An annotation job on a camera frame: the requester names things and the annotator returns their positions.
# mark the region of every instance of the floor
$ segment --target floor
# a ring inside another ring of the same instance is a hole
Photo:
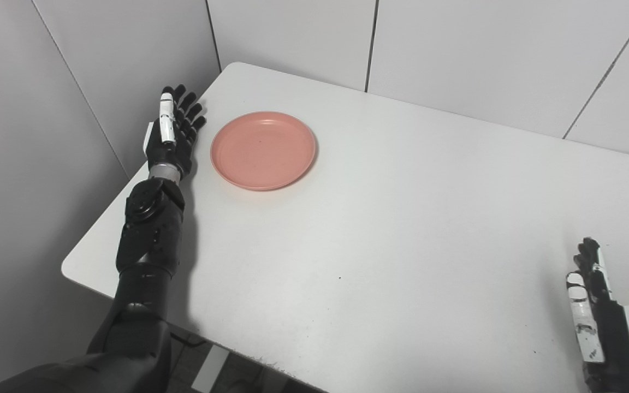
[[[212,390],[197,392],[191,388],[191,385],[203,361],[207,358],[212,344],[176,326],[172,326],[171,329],[175,336],[189,345],[176,339],[171,340],[171,377],[167,393],[227,393],[236,383],[244,383],[251,388],[251,390],[243,390],[239,393],[321,392],[234,353],[227,356]]]

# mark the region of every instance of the robotic hand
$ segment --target robotic hand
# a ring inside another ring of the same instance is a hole
[[[629,306],[612,298],[603,255],[585,238],[567,275],[574,328],[591,393],[629,393]]]
[[[191,171],[205,124],[195,94],[165,87],[159,117],[145,135],[150,178],[125,206],[116,267],[118,289],[87,355],[45,364],[0,383],[0,393],[159,393],[171,358],[167,291],[179,264],[184,199],[178,182]]]

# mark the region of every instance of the robotic forearm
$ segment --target robotic forearm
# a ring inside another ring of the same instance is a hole
[[[0,383],[0,392],[155,393],[167,388],[169,282],[179,264],[184,199],[178,182],[189,174],[197,132],[205,118],[195,94],[165,87],[159,118],[150,123],[145,154],[150,178],[133,187],[116,267],[112,306],[87,355],[47,364]]]

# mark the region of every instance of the orange object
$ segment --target orange object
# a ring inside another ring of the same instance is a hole
[[[225,124],[212,141],[210,159],[226,181],[265,191],[287,186],[315,158],[315,136],[300,120],[280,112],[253,112]]]

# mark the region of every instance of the cable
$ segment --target cable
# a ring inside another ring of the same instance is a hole
[[[203,344],[207,343],[206,340],[200,340],[197,343],[191,343],[190,341],[184,340],[183,338],[180,338],[179,336],[175,335],[174,333],[171,334],[171,337],[174,340],[177,340],[179,343],[182,343],[183,345],[187,346],[188,348],[197,348],[202,346]]]

